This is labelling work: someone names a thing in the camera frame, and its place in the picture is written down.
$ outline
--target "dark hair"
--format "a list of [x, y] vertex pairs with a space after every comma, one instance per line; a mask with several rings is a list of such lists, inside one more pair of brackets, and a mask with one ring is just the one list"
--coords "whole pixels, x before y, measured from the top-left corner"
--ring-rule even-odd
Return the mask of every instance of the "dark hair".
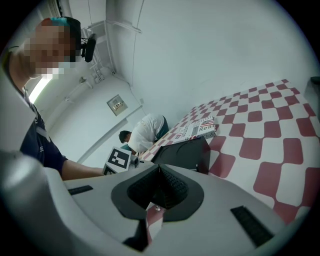
[[128, 131], [128, 130], [122, 130], [122, 131], [120, 131], [119, 139], [120, 139], [121, 143], [124, 143], [124, 142], [125, 142], [125, 139], [127, 138], [127, 136], [128, 136], [130, 133], [131, 133], [131, 132]]
[[72, 51], [70, 55], [70, 62], [76, 61], [76, 56], [80, 55], [81, 52], [81, 26], [80, 21], [71, 18], [71, 17], [63, 17], [66, 18], [67, 23], [70, 26], [70, 36], [75, 40], [75, 49]]

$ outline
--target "checkered floor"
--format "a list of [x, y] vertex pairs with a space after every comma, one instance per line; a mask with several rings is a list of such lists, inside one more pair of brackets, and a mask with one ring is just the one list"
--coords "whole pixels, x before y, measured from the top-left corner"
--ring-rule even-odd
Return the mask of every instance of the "checkered floor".
[[[320, 184], [320, 123], [290, 82], [264, 84], [195, 106], [142, 159], [149, 161], [160, 146], [172, 144], [179, 127], [208, 116], [215, 117], [217, 128], [217, 137], [207, 139], [209, 175], [238, 185], [287, 224], [308, 211]], [[150, 239], [157, 233], [152, 226], [162, 223], [161, 214], [155, 212], [158, 217], [147, 221], [153, 230]]]

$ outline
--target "black container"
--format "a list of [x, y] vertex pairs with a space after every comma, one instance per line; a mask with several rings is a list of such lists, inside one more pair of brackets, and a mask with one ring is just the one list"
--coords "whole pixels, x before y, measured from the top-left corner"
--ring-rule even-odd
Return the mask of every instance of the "black container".
[[202, 174], [208, 174], [210, 147], [206, 139], [200, 138], [177, 144], [161, 146], [151, 162], [186, 168]]

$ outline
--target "navy shirt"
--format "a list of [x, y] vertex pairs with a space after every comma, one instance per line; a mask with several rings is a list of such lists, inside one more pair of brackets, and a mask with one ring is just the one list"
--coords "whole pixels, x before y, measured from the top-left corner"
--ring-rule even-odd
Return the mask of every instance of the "navy shirt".
[[32, 125], [30, 126], [28, 132], [24, 137], [20, 151], [25, 155], [38, 159], [44, 167], [58, 170], [61, 175], [62, 166], [67, 158], [60, 153], [59, 149], [51, 139], [48, 140], [45, 136], [42, 136], [37, 132], [37, 127], [40, 127], [44, 131], [46, 130], [45, 122], [41, 118], [41, 115], [39, 114], [37, 108], [34, 105], [32, 107], [32, 103], [29, 102], [29, 99], [25, 97], [25, 95], [15, 86], [9, 73], [9, 59], [10, 53], [8, 54], [3, 66], [6, 75], [8, 76], [9, 80], [16, 88], [16, 90], [28, 103], [30, 108], [37, 113], [37, 118], [34, 119]]

